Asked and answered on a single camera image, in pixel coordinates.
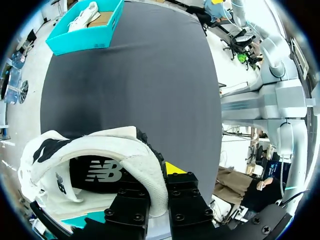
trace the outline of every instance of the white shoelace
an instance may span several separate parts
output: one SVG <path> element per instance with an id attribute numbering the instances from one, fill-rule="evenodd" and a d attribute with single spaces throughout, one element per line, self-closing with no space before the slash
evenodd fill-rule
<path id="1" fill-rule="evenodd" d="M 82 16 L 83 13 L 84 13 L 84 11 L 81 11 L 80 14 L 79 14 L 79 16 L 77 16 L 73 21 L 69 22 L 68 27 L 69 27 L 70 25 L 77 25 L 77 24 L 79 24 L 79 22 L 78 22 L 77 20 Z"/>

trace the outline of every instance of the shoe tongue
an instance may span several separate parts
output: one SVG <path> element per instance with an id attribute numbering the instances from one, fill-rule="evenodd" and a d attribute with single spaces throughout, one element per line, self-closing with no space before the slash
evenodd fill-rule
<path id="1" fill-rule="evenodd" d="M 76 197 L 71 185 L 69 161 L 49 169 L 40 181 L 49 199 L 57 202 L 64 202 L 66 199 L 82 202 L 82 199 Z"/>

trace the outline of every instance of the dark gray fabric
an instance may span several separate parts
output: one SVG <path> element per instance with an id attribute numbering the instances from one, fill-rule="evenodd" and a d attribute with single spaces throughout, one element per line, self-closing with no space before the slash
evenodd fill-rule
<path id="1" fill-rule="evenodd" d="M 211 197 L 221 150 L 219 86 L 205 34 L 186 14 L 126 2 L 109 48 L 52 57 L 40 117 L 42 133 L 69 138 L 136 126 Z"/>

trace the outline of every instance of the shoe insole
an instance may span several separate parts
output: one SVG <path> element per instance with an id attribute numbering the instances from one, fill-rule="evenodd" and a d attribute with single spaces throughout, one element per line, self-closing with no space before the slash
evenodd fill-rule
<path id="1" fill-rule="evenodd" d="M 69 163 L 73 188 L 113 194 L 120 188 L 141 189 L 139 183 L 116 160 L 103 156 L 79 156 Z"/>

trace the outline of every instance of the yellow label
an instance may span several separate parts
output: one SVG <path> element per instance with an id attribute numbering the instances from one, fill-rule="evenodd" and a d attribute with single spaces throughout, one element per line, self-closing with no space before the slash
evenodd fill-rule
<path id="1" fill-rule="evenodd" d="M 169 162 L 165 162 L 165 169 L 166 169 L 166 174 L 173 174 L 173 173 L 177 173 L 177 174 L 186 174 L 186 171 L 181 170 L 180 168 L 172 165 Z"/>
<path id="2" fill-rule="evenodd" d="M 211 2 L 212 2 L 213 4 L 220 4 L 220 3 L 223 3 L 224 0 L 211 0 Z"/>

